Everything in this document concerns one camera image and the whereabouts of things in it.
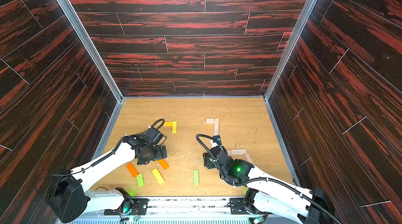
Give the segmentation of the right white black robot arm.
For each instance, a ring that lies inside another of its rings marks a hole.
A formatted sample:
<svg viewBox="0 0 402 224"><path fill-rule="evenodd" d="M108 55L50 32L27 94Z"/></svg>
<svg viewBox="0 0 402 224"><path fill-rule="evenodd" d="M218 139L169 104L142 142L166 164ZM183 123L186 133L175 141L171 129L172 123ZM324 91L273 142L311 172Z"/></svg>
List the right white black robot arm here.
<svg viewBox="0 0 402 224"><path fill-rule="evenodd" d="M298 224L339 224L332 203L325 202L325 192L320 188L308 189L275 178L254 164L233 159L223 146L220 136L196 135L198 143L206 150L204 165L216 168L219 176L233 187L248 190L243 205L251 214L275 214Z"/></svg>

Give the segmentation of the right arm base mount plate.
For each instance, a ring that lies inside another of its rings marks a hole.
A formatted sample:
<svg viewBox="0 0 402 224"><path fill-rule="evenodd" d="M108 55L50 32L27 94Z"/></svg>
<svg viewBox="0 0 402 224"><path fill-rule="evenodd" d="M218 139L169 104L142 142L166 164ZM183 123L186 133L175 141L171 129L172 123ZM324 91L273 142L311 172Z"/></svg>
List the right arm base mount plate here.
<svg viewBox="0 0 402 224"><path fill-rule="evenodd" d="M243 197L233 197L229 199L227 206L230 208L232 215L249 215L250 213L246 210L246 205L244 203Z"/></svg>

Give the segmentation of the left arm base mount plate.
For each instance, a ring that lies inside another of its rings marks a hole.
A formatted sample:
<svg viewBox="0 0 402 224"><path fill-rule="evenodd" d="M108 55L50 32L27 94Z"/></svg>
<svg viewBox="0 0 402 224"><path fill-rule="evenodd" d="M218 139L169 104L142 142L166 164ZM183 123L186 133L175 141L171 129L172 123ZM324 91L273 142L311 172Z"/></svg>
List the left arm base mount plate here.
<svg viewBox="0 0 402 224"><path fill-rule="evenodd" d="M149 200L147 198L132 198L131 202L124 200L124 202L115 210L106 209L104 215L106 216L143 216L147 212Z"/></svg>

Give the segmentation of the natural wood block neck top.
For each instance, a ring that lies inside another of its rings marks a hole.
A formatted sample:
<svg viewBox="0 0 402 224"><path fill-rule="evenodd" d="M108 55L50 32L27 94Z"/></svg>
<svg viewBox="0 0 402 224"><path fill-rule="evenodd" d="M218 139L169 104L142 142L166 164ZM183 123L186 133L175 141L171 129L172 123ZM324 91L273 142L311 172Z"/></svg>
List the natural wood block neck top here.
<svg viewBox="0 0 402 224"><path fill-rule="evenodd" d="M215 120L214 120L214 128L219 129L219 118L215 118Z"/></svg>

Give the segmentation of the short yellow block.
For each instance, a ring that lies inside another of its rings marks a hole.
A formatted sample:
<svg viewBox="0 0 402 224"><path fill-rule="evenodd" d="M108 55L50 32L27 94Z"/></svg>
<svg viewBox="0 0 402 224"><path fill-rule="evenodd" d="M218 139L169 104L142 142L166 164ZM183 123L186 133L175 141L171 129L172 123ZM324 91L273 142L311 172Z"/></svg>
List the short yellow block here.
<svg viewBox="0 0 402 224"><path fill-rule="evenodd" d="M166 121L163 126L164 127L172 127L172 125L173 125L172 121Z"/></svg>

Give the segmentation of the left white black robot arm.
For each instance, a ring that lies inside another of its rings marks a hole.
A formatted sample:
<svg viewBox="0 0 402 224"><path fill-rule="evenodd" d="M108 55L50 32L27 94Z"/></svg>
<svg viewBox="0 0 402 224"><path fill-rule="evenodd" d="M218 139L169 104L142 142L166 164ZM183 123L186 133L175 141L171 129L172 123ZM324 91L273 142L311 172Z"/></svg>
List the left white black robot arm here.
<svg viewBox="0 0 402 224"><path fill-rule="evenodd" d="M139 165L167 157L166 136L159 130L165 123L157 120L147 130L123 136L109 152L71 170L60 169L46 176L48 188L39 195L60 221L70 223L81 215L99 210L115 210L127 215L135 208L132 196L121 187L91 191L100 179L134 159Z"/></svg>

